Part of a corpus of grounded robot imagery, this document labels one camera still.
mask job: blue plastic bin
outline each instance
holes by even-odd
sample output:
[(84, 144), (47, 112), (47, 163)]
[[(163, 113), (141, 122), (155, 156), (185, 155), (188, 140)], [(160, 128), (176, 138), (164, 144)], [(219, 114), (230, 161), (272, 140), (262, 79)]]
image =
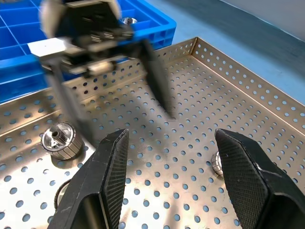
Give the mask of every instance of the blue plastic bin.
[[(47, 87), (43, 70), (27, 45), (46, 39), (39, 23), (40, 2), (0, 3), (0, 103)], [(175, 21), (143, 0), (118, 2), (122, 18), (138, 21), (132, 25), (134, 40), (147, 38), (154, 49), (172, 44)]]

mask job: stainless steel tray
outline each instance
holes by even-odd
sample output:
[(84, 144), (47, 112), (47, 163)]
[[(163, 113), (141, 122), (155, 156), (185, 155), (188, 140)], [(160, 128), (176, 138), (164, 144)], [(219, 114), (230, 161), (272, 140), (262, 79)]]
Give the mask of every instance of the stainless steel tray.
[[(303, 105), (200, 38), (156, 52), (171, 81), (175, 121), (158, 107), (137, 60), (66, 83), (92, 119), (97, 142), (130, 130), (120, 229), (240, 228), (210, 166), (216, 128), (255, 139), (305, 193)], [(41, 133), (66, 121), (51, 89), (2, 104), (0, 115), (0, 229), (47, 228), (56, 191), (94, 149), (68, 163), (43, 151)]]

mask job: blue table surface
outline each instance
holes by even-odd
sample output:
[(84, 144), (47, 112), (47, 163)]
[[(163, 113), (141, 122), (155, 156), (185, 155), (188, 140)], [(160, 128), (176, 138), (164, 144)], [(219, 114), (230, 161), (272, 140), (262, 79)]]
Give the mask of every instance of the blue table surface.
[(173, 44), (198, 36), (305, 104), (304, 42), (222, 1), (146, 1), (177, 22)]

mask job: perforated metal tray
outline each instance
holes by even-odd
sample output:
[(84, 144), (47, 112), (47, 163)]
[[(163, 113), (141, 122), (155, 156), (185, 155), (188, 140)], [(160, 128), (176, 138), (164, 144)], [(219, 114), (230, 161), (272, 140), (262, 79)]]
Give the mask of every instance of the perforated metal tray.
[[(152, 98), (137, 60), (66, 83), (90, 116), (97, 142), (130, 130), (120, 229), (240, 228), (210, 165), (216, 128), (258, 141), (305, 193), (304, 106), (199, 38), (157, 53), (171, 81), (175, 121)], [(43, 131), (66, 121), (51, 89), (2, 104), (0, 115), (0, 229), (47, 228), (57, 189), (94, 149), (69, 163), (43, 151)]]

